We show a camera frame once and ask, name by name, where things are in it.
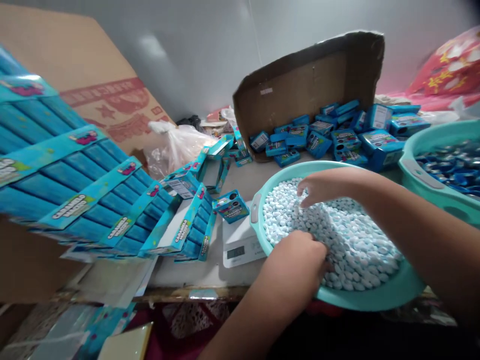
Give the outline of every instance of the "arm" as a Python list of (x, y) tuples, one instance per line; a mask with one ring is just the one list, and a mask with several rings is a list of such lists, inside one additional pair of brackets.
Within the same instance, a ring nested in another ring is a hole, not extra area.
[(480, 324), (480, 230), (371, 171), (342, 167), (317, 172), (302, 206), (338, 197), (358, 201), (465, 325)]
[(255, 282), (198, 359), (259, 359), (320, 287), (327, 248), (299, 230), (279, 242)]

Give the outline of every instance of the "table surface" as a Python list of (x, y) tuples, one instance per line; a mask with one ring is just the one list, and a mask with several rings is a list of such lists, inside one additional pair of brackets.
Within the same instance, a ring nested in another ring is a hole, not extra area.
[[(294, 164), (314, 160), (310, 154), (304, 151), (301, 159)], [(325, 156), (322, 160), (331, 160), (331, 157)], [(252, 162), (243, 167), (236, 167), (233, 164), (225, 179), (222, 194), (238, 189), (245, 201), (252, 200), (265, 182), (280, 170), (281, 168), (274, 161)], [(384, 175), (394, 181), (399, 181), (401, 173), (399, 170), (394, 170)], [(171, 257), (159, 258), (145, 296), (150, 295), (157, 301), (166, 301), (169, 298), (181, 301), (186, 297), (199, 297), (202, 294), (199, 289), (214, 289), (219, 298), (227, 297), (231, 300), (241, 298), (259, 274), (265, 259), (232, 268), (224, 267), (222, 222), (223, 219), (217, 216), (205, 262), (178, 264), (174, 263), (174, 259)], [(215, 293), (204, 291), (204, 296), (206, 298), (214, 297)]]

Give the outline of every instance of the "digital kitchen scale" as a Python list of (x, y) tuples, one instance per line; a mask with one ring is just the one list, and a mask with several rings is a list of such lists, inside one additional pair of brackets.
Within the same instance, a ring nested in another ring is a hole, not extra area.
[(233, 268), (238, 265), (265, 258), (255, 230), (250, 226), (250, 216), (229, 224), (222, 223), (223, 266)]

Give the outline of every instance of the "pink fabric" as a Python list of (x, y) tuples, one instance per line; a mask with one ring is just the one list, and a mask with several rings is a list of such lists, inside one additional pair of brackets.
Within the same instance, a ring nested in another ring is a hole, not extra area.
[(480, 101), (480, 26), (475, 26), (440, 46), (420, 69), (404, 97), (423, 111), (449, 110), (460, 96), (466, 107)]

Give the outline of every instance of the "cardboard box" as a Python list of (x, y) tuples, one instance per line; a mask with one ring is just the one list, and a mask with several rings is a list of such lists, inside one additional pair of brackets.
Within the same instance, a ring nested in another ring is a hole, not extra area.
[[(380, 78), (385, 39), (351, 32), (284, 56), (246, 76), (233, 94), (238, 129), (244, 139), (286, 125), (328, 104), (358, 99), (367, 111)], [(272, 160), (250, 151), (257, 162)]]
[(170, 121), (92, 18), (0, 4), (2, 45), (40, 75), (88, 123), (144, 163), (149, 121)]

